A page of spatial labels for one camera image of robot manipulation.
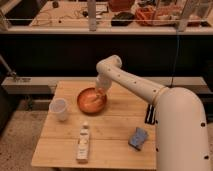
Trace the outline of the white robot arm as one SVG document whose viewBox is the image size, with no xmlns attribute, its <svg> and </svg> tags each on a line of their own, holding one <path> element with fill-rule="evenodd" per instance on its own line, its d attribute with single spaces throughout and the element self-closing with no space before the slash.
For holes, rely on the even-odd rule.
<svg viewBox="0 0 213 171">
<path fill-rule="evenodd" d="M 121 66 L 117 55 L 99 61 L 96 85 L 107 91 L 115 81 L 155 108 L 156 171 L 211 171 L 207 121 L 199 97 L 186 88 L 168 88 L 135 76 Z"/>
</svg>

